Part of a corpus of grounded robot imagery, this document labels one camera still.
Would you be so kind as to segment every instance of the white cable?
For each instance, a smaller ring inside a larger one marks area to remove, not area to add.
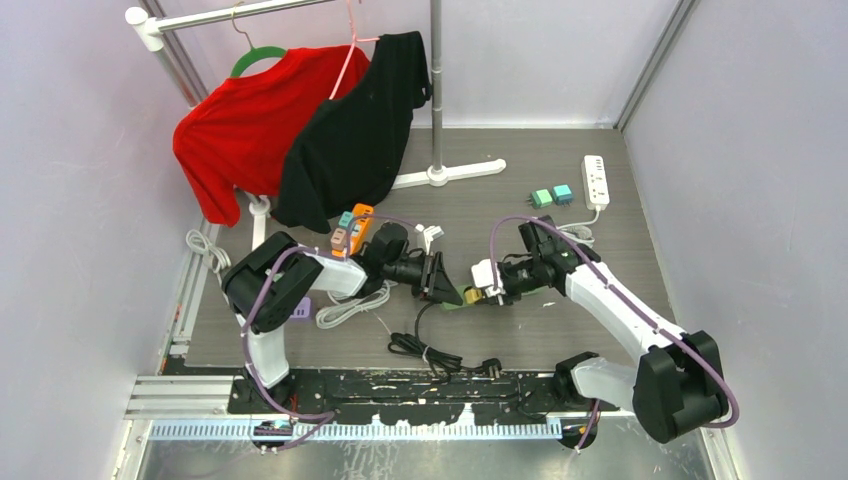
[[[328,330],[330,328],[338,327],[357,313],[368,312],[385,305],[385,303],[389,301],[391,289],[394,286],[397,286],[397,283],[386,280],[383,282],[383,286],[380,287],[379,290],[368,297],[357,298],[345,303],[342,303],[342,301],[349,297],[337,297],[332,293],[327,292],[327,296],[330,297],[330,301],[335,303],[335,305],[318,310],[318,313],[315,314],[315,325],[320,329]]]
[[[203,265],[218,277],[218,285],[221,285],[221,272],[232,266],[227,252],[223,248],[215,246],[212,240],[209,240],[209,237],[199,230],[194,229],[189,230],[186,234],[186,244],[192,252],[203,257]],[[224,301],[229,305],[230,299],[227,298],[227,294],[223,290],[221,290],[221,293],[224,295]]]
[[[561,225],[557,227],[557,230],[564,233],[568,238],[574,240],[574,243],[582,243],[584,245],[588,245],[589,247],[595,244],[595,237],[592,234],[592,229],[588,227],[588,225],[592,225],[593,223],[598,221],[598,218],[601,216],[601,209],[595,209],[595,218],[589,220],[588,222],[578,222],[578,223],[569,223],[568,225]]]

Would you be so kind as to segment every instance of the black sweater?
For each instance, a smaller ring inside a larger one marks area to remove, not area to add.
[[[343,98],[324,101],[292,144],[274,218],[329,233],[328,218],[386,198],[412,110],[430,99],[430,87],[421,34],[381,36],[360,83]]]

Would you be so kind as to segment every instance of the power strip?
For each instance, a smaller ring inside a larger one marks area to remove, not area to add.
[[[605,210],[609,205],[609,187],[603,157],[598,155],[583,157],[583,185],[586,190],[586,208]]]

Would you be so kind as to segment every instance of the red shirt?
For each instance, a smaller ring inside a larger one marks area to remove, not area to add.
[[[349,49],[291,49],[262,73],[226,79],[177,125],[174,154],[207,220],[238,222],[233,186],[277,195],[286,153],[330,96]],[[336,98],[359,82],[368,63],[355,49]]]

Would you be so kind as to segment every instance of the gray floor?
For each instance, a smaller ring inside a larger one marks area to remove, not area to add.
[[[612,130],[447,130],[445,162],[460,165],[504,158],[507,168],[494,177],[462,180],[442,188],[415,187],[393,191],[376,206],[377,213],[424,225],[441,225],[446,235],[436,246],[445,254],[454,284],[470,283],[469,267],[485,258],[492,225],[510,214],[549,214],[558,224],[591,219],[583,198],[580,162],[584,155],[604,157],[611,204],[592,228],[596,251],[615,275],[660,315],[671,319],[668,297],[636,191],[624,139]],[[430,161],[430,131],[413,130],[401,173],[414,172]],[[529,193],[566,183],[577,201],[570,207],[533,210]],[[250,250],[252,217],[243,209],[241,222],[224,229],[218,245],[233,262]],[[517,223],[498,234],[497,254],[520,252]],[[271,222],[270,231],[280,229]],[[301,228],[288,229],[298,241],[329,247],[329,239]],[[317,305],[329,302],[310,295]],[[286,324],[287,355],[300,367],[423,367],[422,362],[386,351],[388,335],[375,315],[392,331],[410,332],[421,304],[408,287],[393,290],[390,302],[361,314],[333,330],[310,322]],[[434,348],[465,357],[466,365],[498,357],[505,368],[551,369],[577,353],[591,350],[619,363],[630,363],[624,350],[587,312],[551,290],[513,307],[472,307],[454,312],[431,309],[422,320],[423,340]],[[238,327],[224,304],[213,276],[207,278],[186,363],[237,366],[243,362]]]

